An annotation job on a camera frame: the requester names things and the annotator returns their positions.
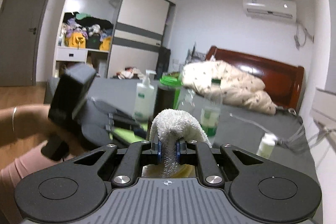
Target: metal screw cap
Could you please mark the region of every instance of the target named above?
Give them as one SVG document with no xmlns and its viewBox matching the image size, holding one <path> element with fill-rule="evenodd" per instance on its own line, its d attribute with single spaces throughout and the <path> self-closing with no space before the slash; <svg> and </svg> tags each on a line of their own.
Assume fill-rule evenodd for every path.
<svg viewBox="0 0 336 224">
<path fill-rule="evenodd" d="M 118 184 L 125 184 L 127 182 L 130 182 L 130 180 L 131 179 L 128 176 L 117 176 L 113 179 L 113 181 Z"/>
<path fill-rule="evenodd" d="M 222 178 L 219 176 L 208 176 L 205 180 L 211 184 L 217 184 L 222 182 Z"/>
</svg>

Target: gray bedsheet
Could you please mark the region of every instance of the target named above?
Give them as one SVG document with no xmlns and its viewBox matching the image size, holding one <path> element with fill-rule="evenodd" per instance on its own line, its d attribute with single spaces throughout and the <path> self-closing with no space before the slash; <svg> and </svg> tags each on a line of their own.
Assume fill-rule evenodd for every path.
<svg viewBox="0 0 336 224">
<path fill-rule="evenodd" d="M 46 103 L 50 103 L 52 94 L 57 86 L 58 79 L 51 79 L 46 91 Z M 89 96 L 102 99 L 121 110 L 132 114 L 135 102 L 135 93 L 139 80 L 118 80 L 96 78 L 89 90 Z M 194 99 L 196 108 L 194 116 L 199 119 L 203 98 L 196 96 Z M 239 107 L 223 105 L 220 123 L 217 129 L 214 147 L 230 143 L 251 153 L 256 153 L 264 131 L 257 126 L 245 123 L 241 120 L 230 117 L 230 113 L 245 119 L 253 120 L 279 137 L 288 138 L 300 127 L 299 121 L 291 115 L 277 113 L 274 116 L 261 114 Z M 310 151 L 296 155 L 289 150 L 275 147 L 270 160 L 289 168 L 298 170 L 318 182 L 315 170 L 315 163 Z M 322 223 L 322 205 L 316 212 L 314 219 Z"/>
</svg>

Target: white towel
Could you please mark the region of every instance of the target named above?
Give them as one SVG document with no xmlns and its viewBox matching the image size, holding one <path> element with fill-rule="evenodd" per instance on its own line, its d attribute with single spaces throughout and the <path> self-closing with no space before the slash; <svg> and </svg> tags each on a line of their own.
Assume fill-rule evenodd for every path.
<svg viewBox="0 0 336 224">
<path fill-rule="evenodd" d="M 202 141 L 211 147 L 199 122 L 183 110 L 165 109 L 160 112 L 152 123 L 150 140 L 153 140 L 155 134 L 161 141 L 161 163 L 145 166 L 142 171 L 143 177 L 170 178 L 184 168 L 177 163 L 176 158 L 175 144 L 180 138 L 186 141 Z"/>
</svg>

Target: door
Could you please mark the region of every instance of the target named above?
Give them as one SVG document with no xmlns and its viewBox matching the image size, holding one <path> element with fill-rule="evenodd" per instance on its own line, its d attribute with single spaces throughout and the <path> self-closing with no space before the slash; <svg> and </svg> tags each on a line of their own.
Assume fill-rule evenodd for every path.
<svg viewBox="0 0 336 224">
<path fill-rule="evenodd" d="M 35 84 L 37 47 L 48 0 L 3 0 L 0 86 Z"/>
</svg>

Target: bracelet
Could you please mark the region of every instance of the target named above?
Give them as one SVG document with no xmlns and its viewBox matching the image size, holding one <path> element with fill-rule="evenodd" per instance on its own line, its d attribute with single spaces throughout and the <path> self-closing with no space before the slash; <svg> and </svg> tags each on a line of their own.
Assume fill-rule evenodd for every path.
<svg viewBox="0 0 336 224">
<path fill-rule="evenodd" d="M 13 128 L 13 134 L 14 134 L 14 135 L 15 135 L 15 131 L 14 131 L 14 114 L 15 114 L 15 112 L 16 112 L 16 109 L 17 109 L 17 107 L 14 108 L 14 110 L 13 110 L 13 115 L 12 115 L 12 128 Z"/>
</svg>

